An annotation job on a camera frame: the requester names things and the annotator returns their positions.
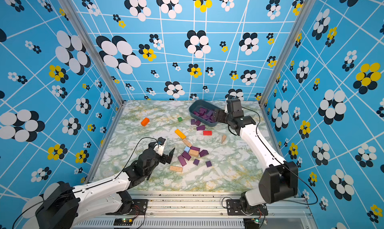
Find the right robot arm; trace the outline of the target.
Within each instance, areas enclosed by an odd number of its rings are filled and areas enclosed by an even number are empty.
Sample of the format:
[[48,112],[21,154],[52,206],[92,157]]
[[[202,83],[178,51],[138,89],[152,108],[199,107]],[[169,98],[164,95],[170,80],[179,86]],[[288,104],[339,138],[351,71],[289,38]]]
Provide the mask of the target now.
[[228,112],[215,109],[214,121],[227,124],[236,131],[254,152],[263,169],[258,187],[241,195],[240,202],[245,214],[252,214],[264,204],[288,199],[298,193],[298,167],[287,162],[261,134],[258,124],[243,111]]

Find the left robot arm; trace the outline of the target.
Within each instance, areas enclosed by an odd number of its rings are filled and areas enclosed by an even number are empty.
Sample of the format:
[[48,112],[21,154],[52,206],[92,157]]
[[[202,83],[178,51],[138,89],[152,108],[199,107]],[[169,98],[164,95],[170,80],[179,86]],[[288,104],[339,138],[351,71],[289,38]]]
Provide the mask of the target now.
[[133,206],[128,192],[148,180],[159,164],[170,164],[174,151],[164,153],[166,139],[149,143],[139,157],[120,173],[90,184],[70,186],[59,182],[44,193],[35,211],[39,229],[70,229],[103,214],[127,214]]

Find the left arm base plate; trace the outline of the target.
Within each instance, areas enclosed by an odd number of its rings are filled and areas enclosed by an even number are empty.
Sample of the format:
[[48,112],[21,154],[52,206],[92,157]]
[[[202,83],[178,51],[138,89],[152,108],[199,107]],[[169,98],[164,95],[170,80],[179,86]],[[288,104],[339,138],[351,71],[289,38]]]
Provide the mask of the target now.
[[107,215],[145,215],[148,202],[149,200],[146,199],[133,199],[130,203],[123,203],[122,207],[117,212],[107,213]]

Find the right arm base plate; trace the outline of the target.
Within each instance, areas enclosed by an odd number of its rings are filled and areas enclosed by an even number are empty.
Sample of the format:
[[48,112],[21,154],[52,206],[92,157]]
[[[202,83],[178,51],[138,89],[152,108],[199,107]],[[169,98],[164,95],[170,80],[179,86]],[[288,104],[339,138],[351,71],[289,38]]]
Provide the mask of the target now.
[[227,199],[225,208],[229,216],[267,216],[268,210],[266,204],[250,206],[243,199],[233,200]]

